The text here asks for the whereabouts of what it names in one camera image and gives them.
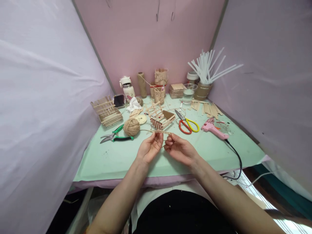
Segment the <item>smartphone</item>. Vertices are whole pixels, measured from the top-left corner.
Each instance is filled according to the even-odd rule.
[[[115,107],[123,107],[125,105],[124,95],[117,95],[114,97]]]

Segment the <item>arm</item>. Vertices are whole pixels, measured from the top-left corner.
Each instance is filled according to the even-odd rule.
[[[149,164],[160,151],[162,133],[144,140],[127,174],[111,192],[98,211],[88,234],[119,234],[123,229],[145,177]]]
[[[284,233],[246,194],[223,179],[187,141],[172,134],[165,150],[190,171],[220,212],[242,233]]]

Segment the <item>white bottle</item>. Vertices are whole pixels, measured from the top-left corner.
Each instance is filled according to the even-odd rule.
[[[135,97],[134,88],[132,87],[131,80],[129,76],[124,76],[119,81],[120,87],[124,90],[124,95],[126,96],[127,102],[130,102],[130,97]]]

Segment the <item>table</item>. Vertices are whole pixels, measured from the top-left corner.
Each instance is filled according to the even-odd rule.
[[[143,101],[148,107],[151,106],[150,96],[143,99]],[[180,104],[181,99],[171,99],[167,94],[163,109],[175,113],[173,109],[180,108]],[[202,115],[201,108],[199,111],[193,110],[190,104],[183,104],[182,108],[185,109],[186,117],[197,122],[199,127],[208,119],[205,114]],[[108,141],[100,144],[101,136],[111,134],[113,130],[129,118],[130,113],[125,108],[120,109],[120,112],[123,113],[123,122],[119,122],[118,125],[110,128],[105,128],[101,125],[94,135],[85,150],[74,178],[74,186],[79,188],[92,186],[102,188],[115,187],[125,176],[134,161],[141,142],[151,135],[147,131],[140,131],[132,141]],[[179,118],[177,115],[176,119],[177,121],[173,121],[165,131],[173,132],[187,139],[216,171],[232,171],[240,167],[237,155],[224,141],[217,138],[214,134],[202,130],[198,133],[186,135],[179,130],[177,124]],[[224,121],[228,125],[227,131],[231,134],[228,140],[239,153],[243,167],[253,166],[262,161],[265,153],[238,126],[225,115],[219,115],[218,121]],[[145,124],[140,126],[140,129],[151,130],[151,128],[152,125],[149,118]],[[125,136],[123,130],[119,132],[119,136]],[[155,188],[173,186],[191,179],[193,179],[193,176],[190,175],[188,168],[171,158],[162,148],[150,166],[144,186]]]

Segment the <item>hot glue gun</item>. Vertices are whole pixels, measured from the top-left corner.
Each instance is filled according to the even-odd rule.
[[[202,130],[204,130],[205,132],[212,132],[213,134],[215,134],[217,137],[219,137],[221,140],[226,140],[228,139],[229,135],[228,134],[224,134],[222,132],[220,132],[218,129],[216,129],[216,127],[214,126],[214,118],[209,118],[204,125],[201,127]]]

